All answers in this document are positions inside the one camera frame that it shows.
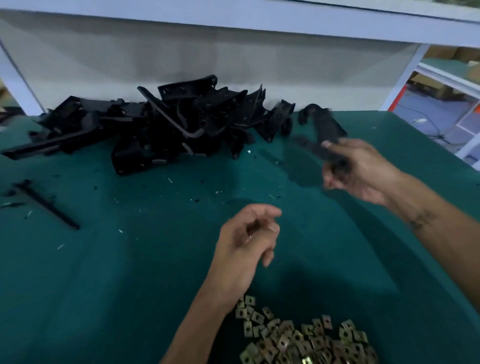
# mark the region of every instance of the green work surface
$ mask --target green work surface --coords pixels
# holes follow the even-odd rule
[[[457,60],[441,60],[439,58],[424,58],[421,62],[435,67],[441,71],[452,74],[453,76],[463,78],[469,82],[472,82],[473,84],[476,83],[466,78],[471,67],[468,67],[465,62]]]
[[[480,174],[467,164],[392,113],[334,115],[351,137],[480,218]],[[27,142],[31,128],[13,123],[1,147]],[[295,121],[293,133],[312,136],[312,125]],[[31,179],[81,225],[73,231],[33,204],[0,210],[0,363],[157,363],[221,225],[252,202],[283,210],[275,259],[249,290],[258,305],[296,325],[352,318],[381,363],[478,362],[479,316],[413,234],[379,206],[323,191],[321,162],[288,139],[256,140],[238,160],[222,150],[126,177],[110,162],[116,140],[73,155],[0,157],[1,192]],[[239,363],[246,343],[229,315],[210,362]]]

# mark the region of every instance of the wire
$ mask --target wire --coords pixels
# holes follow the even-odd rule
[[[433,125],[433,127],[437,130],[437,135],[428,135],[426,134],[429,138],[431,139],[442,139],[444,141],[446,141],[447,143],[449,143],[446,139],[445,139],[445,135],[442,134],[442,132],[440,131],[440,129],[435,125],[435,123],[433,121],[431,121],[431,119],[429,118],[429,116],[427,114],[425,114],[424,112],[421,112],[421,111],[418,111],[418,110],[414,110],[414,109],[411,109],[411,108],[407,108],[406,106],[403,106],[403,105],[400,105],[400,104],[397,104],[397,106],[400,106],[401,108],[404,108],[404,109],[407,109],[407,110],[411,110],[411,111],[414,111],[418,114],[421,114],[423,115],[427,121]],[[411,125],[412,123],[416,122],[416,120],[412,120],[410,121],[408,124]]]

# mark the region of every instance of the black plastic scrap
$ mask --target black plastic scrap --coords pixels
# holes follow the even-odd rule
[[[70,154],[84,146],[120,135],[111,160],[118,175],[171,163],[180,154],[209,156],[222,143],[233,158],[244,144],[255,143],[254,128],[267,142],[290,135],[295,104],[281,100],[272,110],[263,107],[265,90],[216,89],[217,77],[158,87],[161,99],[145,87],[146,102],[88,100],[70,96],[56,109],[42,114],[41,132],[29,132],[32,142],[2,150],[13,160],[37,154]]]

